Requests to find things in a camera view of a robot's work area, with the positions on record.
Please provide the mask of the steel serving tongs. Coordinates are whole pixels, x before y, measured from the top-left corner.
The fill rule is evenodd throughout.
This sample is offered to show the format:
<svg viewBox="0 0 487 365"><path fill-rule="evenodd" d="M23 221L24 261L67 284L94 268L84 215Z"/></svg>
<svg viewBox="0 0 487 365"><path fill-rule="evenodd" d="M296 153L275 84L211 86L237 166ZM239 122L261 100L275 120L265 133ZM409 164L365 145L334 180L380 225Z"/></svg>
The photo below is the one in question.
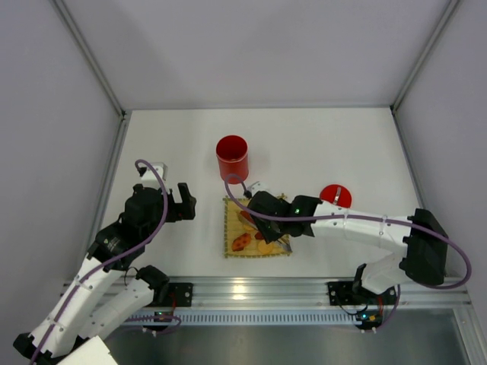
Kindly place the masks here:
<svg viewBox="0 0 487 365"><path fill-rule="evenodd" d="M250 225L251 227L253 227L253 228L254 228L254 230L256 231L256 233L257 233L257 232L259 232L259 231L257 230L257 227L256 227L255 222L254 222L254 221L253 221L253 222L246 221L244 218L242 218L242 217L240 216L240 212L239 212L239 213L237 213L237 218L238 218L238 220L239 220L239 221L240 221L240 222L241 222L243 225L244 225L244 224L248 224L248 225ZM285 239L285 238L281 238L281 239L279 239L279 240L275 241L274 243L275 243L275 244L277 244L277 245L278 245L280 248L282 248L282 249L283 249L285 252L288 252L288 253L292 252L291 244L289 243L289 241L288 241L287 239Z"/></svg>

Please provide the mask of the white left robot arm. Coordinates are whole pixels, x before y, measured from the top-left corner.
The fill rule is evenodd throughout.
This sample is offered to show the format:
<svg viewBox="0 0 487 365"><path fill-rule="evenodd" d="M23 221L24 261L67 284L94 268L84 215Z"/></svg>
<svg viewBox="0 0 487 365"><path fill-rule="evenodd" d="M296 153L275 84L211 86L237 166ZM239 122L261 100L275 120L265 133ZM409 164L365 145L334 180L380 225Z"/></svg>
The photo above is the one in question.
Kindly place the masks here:
<svg viewBox="0 0 487 365"><path fill-rule="evenodd" d="M160 222L190 221L196 199L187 184L177 185L181 202L170 193L137 184L117 220L95 236L81 267L53 311L33 331L19 334L13 347L38 364L56 364L93 337L105 339L145 306L174 306L182 294L172 294L170 279L153 265L136 276L114 298L98 303L145 249Z"/></svg>

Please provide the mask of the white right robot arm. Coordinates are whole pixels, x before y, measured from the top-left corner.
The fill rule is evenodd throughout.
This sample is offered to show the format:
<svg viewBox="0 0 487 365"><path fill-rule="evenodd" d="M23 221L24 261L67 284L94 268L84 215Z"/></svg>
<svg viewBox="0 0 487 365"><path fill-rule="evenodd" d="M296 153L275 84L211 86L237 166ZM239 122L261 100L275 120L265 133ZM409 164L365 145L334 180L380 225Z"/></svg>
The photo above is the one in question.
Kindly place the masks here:
<svg viewBox="0 0 487 365"><path fill-rule="evenodd" d="M416 209L414 215L388 218L361 212L306 195L292 202L258 191L247 207L266 241L282 236L341 239L388 251L376 262L359 265L353 291L382 294L413 281L427 287L444 283L447 234L434 215Z"/></svg>

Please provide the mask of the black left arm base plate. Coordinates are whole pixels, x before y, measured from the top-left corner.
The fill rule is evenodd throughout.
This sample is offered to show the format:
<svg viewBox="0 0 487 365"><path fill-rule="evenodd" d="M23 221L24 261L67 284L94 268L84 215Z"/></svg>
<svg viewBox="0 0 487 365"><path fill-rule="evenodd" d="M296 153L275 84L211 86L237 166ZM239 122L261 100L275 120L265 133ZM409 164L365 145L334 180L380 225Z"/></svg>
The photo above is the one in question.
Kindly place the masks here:
<svg viewBox="0 0 487 365"><path fill-rule="evenodd" d="M193 283L166 283L154 292L153 301L149 306L158 307L191 307L193 301Z"/></svg>

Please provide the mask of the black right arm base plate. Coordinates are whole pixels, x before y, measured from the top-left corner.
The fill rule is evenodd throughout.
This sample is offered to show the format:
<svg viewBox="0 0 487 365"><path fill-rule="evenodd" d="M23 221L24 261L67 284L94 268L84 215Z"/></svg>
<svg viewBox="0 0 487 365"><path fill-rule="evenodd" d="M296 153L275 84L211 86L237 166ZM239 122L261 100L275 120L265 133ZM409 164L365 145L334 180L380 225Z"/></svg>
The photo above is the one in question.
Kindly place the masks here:
<svg viewBox="0 0 487 365"><path fill-rule="evenodd" d="M375 294L355 284L354 281L329 281L326 286L329 303L332 306L376 305L378 300L383 305L393 305L397 299L397 292L394 287L386 289L381 294Z"/></svg>

